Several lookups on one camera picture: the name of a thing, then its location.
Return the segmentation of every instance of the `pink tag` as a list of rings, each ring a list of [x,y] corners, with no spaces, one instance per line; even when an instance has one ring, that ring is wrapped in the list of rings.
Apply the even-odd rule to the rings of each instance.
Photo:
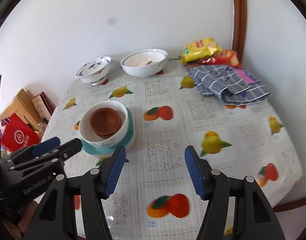
[[[248,76],[247,72],[243,68],[231,68],[234,70],[244,81],[246,84],[251,85],[257,83],[257,80]]]

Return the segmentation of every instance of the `bowl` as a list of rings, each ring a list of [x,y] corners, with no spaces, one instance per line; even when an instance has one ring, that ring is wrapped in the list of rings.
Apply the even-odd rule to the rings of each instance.
[[[134,119],[132,117],[131,111],[129,109],[127,109],[127,111],[128,111],[128,131],[125,137],[122,139],[122,141],[119,142],[119,145],[124,145],[126,150],[128,150],[135,141]],[[102,159],[111,157],[116,149],[116,147],[106,147],[106,148],[93,147],[92,145],[89,145],[86,141],[84,141],[83,138],[81,140],[83,144],[83,150],[88,155],[93,157],[102,158]]]
[[[82,66],[75,76],[84,83],[98,86],[106,80],[106,76],[110,71],[109,63],[111,60],[110,57],[94,59]]]
[[[118,113],[121,119],[120,129],[114,135],[112,135],[111,137],[107,139],[104,139],[98,136],[93,131],[90,125],[90,119],[91,119],[92,114],[98,109],[101,109],[104,107],[114,109]],[[102,147],[102,148],[114,147],[115,145],[118,145],[123,140],[127,131],[128,131],[127,108],[120,102],[116,102],[112,100],[100,102],[92,106],[90,109],[88,109],[82,116],[82,119],[80,120],[80,125],[79,125],[79,132],[80,132],[81,138],[94,147]]]
[[[124,57],[120,64],[131,76],[148,77],[161,71],[167,63],[167,52],[162,49],[144,49]]]
[[[93,131],[104,139],[114,135],[121,127],[119,114],[112,108],[103,107],[96,110],[89,119]]]

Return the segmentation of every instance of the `blue checkered cloth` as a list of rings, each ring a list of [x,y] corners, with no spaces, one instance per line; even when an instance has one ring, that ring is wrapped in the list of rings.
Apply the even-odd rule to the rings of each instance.
[[[184,67],[202,95],[216,96],[225,105],[254,104],[267,100],[271,95],[260,80],[247,84],[228,65],[202,65],[191,69],[186,65]]]

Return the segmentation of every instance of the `blue gripper pad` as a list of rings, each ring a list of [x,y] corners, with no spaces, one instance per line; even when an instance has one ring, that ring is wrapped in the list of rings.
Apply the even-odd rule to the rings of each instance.
[[[120,173],[122,171],[125,162],[125,158],[126,158],[126,150],[125,147],[122,146],[106,177],[106,189],[104,191],[104,196],[106,198],[108,198],[110,194],[113,194],[115,190],[118,178],[120,177]]]
[[[206,198],[206,192],[203,187],[204,176],[202,175],[202,172],[199,166],[197,165],[197,162],[189,147],[186,147],[185,149],[184,158],[196,194],[199,195],[201,199]]]
[[[53,137],[47,141],[34,146],[32,154],[35,157],[40,157],[47,152],[50,152],[54,148],[57,148],[61,144],[61,140],[58,137]]]

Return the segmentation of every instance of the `brown clay bowl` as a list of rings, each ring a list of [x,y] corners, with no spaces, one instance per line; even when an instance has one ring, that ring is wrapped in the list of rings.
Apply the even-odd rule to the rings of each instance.
[[[89,124],[99,137],[107,139],[120,129],[121,119],[114,109],[103,107],[91,115]]]

